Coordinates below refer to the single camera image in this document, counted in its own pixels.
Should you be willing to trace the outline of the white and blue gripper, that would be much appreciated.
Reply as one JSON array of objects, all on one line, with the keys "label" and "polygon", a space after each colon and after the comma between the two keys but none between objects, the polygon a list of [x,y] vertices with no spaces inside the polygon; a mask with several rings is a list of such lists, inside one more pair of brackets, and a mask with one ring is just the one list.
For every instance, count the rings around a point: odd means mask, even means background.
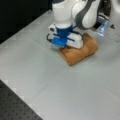
[{"label": "white and blue gripper", "polygon": [[82,35],[73,30],[73,26],[67,28],[57,28],[56,24],[53,23],[49,26],[49,33],[46,39],[60,47],[70,46],[73,48],[81,48],[83,46]]}]

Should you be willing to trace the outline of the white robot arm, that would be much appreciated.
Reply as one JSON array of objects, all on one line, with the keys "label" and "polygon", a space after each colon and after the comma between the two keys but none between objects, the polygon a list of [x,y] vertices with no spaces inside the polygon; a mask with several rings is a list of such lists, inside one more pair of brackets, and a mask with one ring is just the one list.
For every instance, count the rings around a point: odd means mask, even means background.
[{"label": "white robot arm", "polygon": [[101,0],[53,0],[54,23],[49,27],[46,39],[57,46],[81,48],[82,35],[75,27],[86,30],[97,21]]}]

